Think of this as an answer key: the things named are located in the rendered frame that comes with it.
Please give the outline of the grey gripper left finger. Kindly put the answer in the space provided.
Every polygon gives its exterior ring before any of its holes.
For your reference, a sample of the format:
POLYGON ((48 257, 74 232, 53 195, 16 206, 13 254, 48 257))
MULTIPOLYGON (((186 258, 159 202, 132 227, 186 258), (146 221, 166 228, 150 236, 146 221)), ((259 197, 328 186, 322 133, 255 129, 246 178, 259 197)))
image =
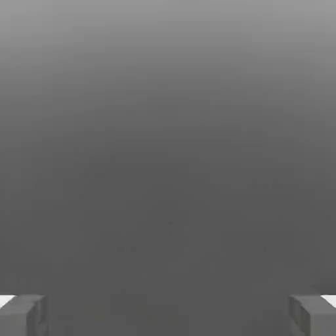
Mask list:
POLYGON ((48 297, 0 294, 0 336, 49 336, 48 297))

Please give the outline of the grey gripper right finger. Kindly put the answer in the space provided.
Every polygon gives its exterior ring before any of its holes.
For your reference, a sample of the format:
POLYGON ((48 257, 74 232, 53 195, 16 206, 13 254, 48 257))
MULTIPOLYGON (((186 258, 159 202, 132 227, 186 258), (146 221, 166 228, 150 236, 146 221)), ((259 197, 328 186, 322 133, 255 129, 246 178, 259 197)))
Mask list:
POLYGON ((336 336, 336 295, 291 295, 289 336, 336 336))

